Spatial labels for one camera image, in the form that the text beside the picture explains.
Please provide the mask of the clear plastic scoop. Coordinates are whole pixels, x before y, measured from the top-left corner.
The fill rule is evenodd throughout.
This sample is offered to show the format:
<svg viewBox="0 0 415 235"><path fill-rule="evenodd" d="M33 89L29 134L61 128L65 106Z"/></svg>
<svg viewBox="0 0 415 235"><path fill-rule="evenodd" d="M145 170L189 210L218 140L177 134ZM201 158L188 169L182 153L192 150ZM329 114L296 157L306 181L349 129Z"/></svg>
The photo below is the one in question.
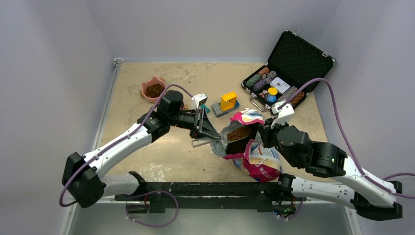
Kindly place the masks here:
<svg viewBox="0 0 415 235"><path fill-rule="evenodd" d="M214 135L208 135L202 133L201 137L197 137L191 142L192 147L198 147L205 144L214 142L222 142L225 144L233 143L248 137L251 134L251 127L243 125L239 122L233 122L230 125L223 128L220 133Z"/></svg>

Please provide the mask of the colourful pet food bag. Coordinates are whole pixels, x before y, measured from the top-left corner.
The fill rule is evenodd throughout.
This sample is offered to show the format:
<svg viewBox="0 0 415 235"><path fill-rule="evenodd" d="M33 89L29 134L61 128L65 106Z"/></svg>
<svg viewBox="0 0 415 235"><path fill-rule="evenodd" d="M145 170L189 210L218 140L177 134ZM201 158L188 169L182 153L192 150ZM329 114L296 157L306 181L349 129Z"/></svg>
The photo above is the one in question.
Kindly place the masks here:
<svg viewBox="0 0 415 235"><path fill-rule="evenodd" d="M251 127L251 134L239 141L225 144L220 141L210 144L212 152L230 160L242 172L258 182L265 183L277 179L282 173L279 153L274 148L265 148L257 131L259 124L265 123L262 113L245 108L230 118L230 123L239 122Z"/></svg>

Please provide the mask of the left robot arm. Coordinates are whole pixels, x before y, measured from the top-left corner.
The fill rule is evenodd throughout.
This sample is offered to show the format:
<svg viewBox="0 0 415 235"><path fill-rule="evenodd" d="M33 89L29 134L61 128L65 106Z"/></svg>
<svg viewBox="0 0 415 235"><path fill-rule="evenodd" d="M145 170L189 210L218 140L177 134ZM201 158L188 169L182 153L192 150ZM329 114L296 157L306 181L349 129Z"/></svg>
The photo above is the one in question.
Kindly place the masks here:
<svg viewBox="0 0 415 235"><path fill-rule="evenodd" d="M70 154L62 177L63 191L68 191L82 208L88 208L100 198L125 194L140 200L146 194L143 181L135 173L120 177L106 174L126 157L155 142L167 134L171 127L189 130L192 139L221 140L221 135L211 124L205 109L182 109L183 94L171 90L159 97L150 111L137 120L127 131L106 145L80 155Z"/></svg>

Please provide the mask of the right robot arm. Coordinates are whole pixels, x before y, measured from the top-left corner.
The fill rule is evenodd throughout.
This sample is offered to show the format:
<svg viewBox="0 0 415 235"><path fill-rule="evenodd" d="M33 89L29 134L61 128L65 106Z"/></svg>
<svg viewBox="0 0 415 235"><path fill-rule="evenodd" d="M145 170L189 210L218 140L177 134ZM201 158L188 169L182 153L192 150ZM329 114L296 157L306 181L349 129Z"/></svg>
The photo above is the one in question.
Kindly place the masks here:
<svg viewBox="0 0 415 235"><path fill-rule="evenodd" d="M354 160L334 144L312 141L306 132L288 124L271 125L272 119L258 125L265 147L275 147L290 166L304 169L315 177L336 183L315 182L281 174L275 185L277 201L287 198L316 198L356 210L374 221L401 219L403 207L395 193L402 192L398 181L381 180L360 172Z"/></svg>

